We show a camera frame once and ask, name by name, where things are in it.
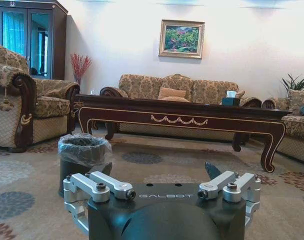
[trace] dark wooden coffee table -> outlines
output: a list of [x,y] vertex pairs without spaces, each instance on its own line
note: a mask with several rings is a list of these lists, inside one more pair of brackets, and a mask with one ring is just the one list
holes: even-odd
[[275,169],[273,157],[286,132],[281,118],[290,113],[277,109],[112,96],[80,94],[76,99],[82,105],[78,113],[82,132],[92,133],[92,122],[103,121],[107,123],[107,140],[112,139],[118,123],[234,132],[232,146],[237,152],[241,150],[242,135],[265,135],[261,166],[269,173]]

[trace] white wall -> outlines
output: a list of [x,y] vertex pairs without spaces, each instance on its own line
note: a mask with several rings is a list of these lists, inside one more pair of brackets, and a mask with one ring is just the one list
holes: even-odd
[[[304,76],[304,9],[123,4],[67,0],[66,80],[70,53],[93,65],[81,90],[117,87],[125,73],[233,81],[246,96],[284,97],[287,73]],[[161,20],[205,22],[201,60],[158,57]]]

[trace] vase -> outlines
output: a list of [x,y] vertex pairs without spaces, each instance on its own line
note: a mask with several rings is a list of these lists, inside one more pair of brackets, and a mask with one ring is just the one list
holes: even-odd
[[79,76],[75,76],[75,75],[74,75],[74,81],[75,81],[76,83],[78,83],[79,85],[81,85],[81,79],[82,79],[82,77],[79,77]]

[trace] screw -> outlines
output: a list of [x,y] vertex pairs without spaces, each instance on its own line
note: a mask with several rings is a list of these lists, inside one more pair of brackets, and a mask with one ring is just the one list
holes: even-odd
[[104,189],[106,189],[106,185],[104,183],[100,182],[100,183],[96,184],[96,189],[104,190]]
[[234,182],[230,182],[227,184],[228,189],[237,189],[237,185]]
[[208,192],[205,191],[205,190],[199,190],[199,191],[197,192],[197,196],[198,196],[200,199],[206,199],[206,198],[209,196],[209,194],[208,194]]
[[134,190],[129,190],[125,194],[126,198],[129,200],[133,200],[136,197],[136,195],[137,195],[136,191],[134,191]]

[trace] tassel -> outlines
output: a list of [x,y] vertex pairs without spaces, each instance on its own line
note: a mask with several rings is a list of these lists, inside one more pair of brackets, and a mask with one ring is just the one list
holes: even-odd
[[7,96],[7,88],[5,88],[5,95],[3,102],[0,103],[0,110],[2,112],[9,112],[14,108],[14,105],[10,103],[8,96]]

